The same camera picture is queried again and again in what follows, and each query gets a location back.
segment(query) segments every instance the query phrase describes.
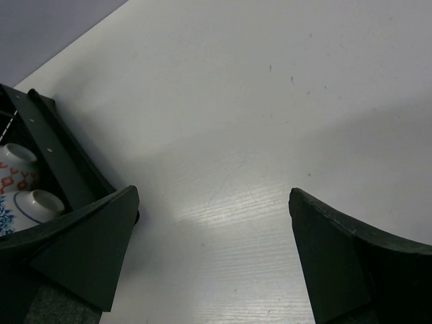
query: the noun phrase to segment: gray wall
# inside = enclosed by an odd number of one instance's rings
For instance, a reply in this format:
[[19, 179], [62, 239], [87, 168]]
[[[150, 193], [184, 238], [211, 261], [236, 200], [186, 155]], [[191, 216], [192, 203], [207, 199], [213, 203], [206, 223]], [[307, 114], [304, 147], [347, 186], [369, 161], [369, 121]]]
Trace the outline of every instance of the gray wall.
[[126, 0], [0, 0], [0, 83], [15, 86]]

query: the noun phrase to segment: ceramic cup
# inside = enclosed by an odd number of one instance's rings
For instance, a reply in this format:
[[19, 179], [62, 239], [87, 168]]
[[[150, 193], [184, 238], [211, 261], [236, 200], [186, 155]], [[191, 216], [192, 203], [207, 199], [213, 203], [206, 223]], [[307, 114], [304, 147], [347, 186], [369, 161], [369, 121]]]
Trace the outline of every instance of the ceramic cup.
[[18, 144], [0, 146], [0, 194], [16, 190], [34, 190], [38, 184], [37, 158]]
[[44, 190], [16, 191], [0, 195], [0, 236], [26, 230], [60, 216], [65, 207]]

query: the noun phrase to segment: white table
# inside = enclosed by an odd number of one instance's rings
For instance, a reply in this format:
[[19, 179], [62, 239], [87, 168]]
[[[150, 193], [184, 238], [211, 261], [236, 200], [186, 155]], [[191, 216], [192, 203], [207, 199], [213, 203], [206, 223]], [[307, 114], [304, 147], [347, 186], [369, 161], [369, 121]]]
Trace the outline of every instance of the white table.
[[101, 323], [313, 323], [295, 186], [432, 243], [431, 14], [428, 0], [130, 0], [23, 81], [140, 191]]

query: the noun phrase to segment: blue floral pattern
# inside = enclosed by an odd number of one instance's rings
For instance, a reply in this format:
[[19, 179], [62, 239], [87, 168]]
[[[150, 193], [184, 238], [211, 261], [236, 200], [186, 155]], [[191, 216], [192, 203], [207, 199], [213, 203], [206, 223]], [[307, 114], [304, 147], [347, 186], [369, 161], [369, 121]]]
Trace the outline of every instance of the blue floral pattern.
[[14, 218], [9, 209], [5, 207], [6, 196], [0, 196], [0, 236], [12, 234], [15, 232], [13, 227]]

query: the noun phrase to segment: red patterned cup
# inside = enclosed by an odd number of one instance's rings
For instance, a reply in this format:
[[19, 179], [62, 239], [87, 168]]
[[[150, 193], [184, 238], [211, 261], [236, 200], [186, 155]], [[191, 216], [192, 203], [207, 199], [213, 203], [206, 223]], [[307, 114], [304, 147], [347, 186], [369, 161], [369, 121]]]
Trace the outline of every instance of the red patterned cup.
[[0, 194], [37, 187], [38, 159], [32, 151], [18, 144], [0, 146]]

